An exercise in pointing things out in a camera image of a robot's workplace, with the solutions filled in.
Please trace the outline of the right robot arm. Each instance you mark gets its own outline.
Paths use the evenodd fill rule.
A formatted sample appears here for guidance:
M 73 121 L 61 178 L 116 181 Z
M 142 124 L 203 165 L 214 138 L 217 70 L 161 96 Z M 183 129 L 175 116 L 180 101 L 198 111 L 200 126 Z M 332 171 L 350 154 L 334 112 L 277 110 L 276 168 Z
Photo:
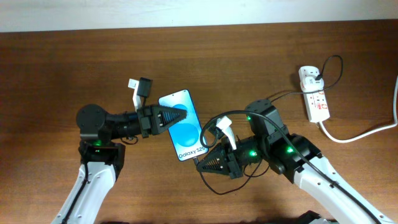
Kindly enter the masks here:
M 247 116 L 253 135 L 235 140 L 228 117 Z M 317 200 L 338 223 L 392 223 L 371 205 L 333 168 L 321 150 L 307 138 L 290 134 L 279 112 L 267 100 L 257 100 L 244 110 L 221 113 L 203 127 L 215 136 L 209 153 L 196 160 L 200 174 L 205 172 L 237 179 L 249 164 L 266 161 L 277 174 Z

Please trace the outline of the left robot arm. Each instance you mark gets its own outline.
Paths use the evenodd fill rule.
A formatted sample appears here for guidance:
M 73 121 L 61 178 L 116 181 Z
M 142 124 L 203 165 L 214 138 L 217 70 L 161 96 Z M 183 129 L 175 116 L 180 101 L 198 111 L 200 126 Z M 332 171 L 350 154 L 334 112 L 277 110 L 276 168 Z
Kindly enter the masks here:
M 187 111 L 149 105 L 134 112 L 111 114 L 99 105 L 82 107 L 76 115 L 80 129 L 80 168 L 76 182 L 54 223 L 94 223 L 108 192 L 124 166 L 127 145 L 185 119 Z

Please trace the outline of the white power strip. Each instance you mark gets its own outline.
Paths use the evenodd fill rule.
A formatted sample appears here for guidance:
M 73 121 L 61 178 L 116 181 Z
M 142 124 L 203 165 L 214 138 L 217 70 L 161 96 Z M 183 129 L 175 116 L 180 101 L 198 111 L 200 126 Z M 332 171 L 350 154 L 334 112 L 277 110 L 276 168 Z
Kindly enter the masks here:
M 316 79 L 317 76 L 319 76 L 320 71 L 317 67 L 303 66 L 300 67 L 298 74 L 301 82 L 304 77 L 315 77 Z M 311 123 L 319 123 L 330 117 L 323 89 L 304 93 L 303 98 L 307 109 L 308 120 Z

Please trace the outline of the blue Samsung Galaxy smartphone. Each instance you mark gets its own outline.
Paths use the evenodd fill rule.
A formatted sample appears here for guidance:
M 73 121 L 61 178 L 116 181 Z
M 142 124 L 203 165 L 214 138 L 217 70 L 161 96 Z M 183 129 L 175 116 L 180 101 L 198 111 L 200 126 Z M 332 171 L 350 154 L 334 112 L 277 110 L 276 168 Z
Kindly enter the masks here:
M 180 90 L 160 97 L 158 102 L 161 106 L 181 109 L 187 112 L 185 119 L 169 128 L 177 159 L 186 161 L 206 154 L 208 148 L 200 142 L 202 128 L 190 92 L 187 89 Z

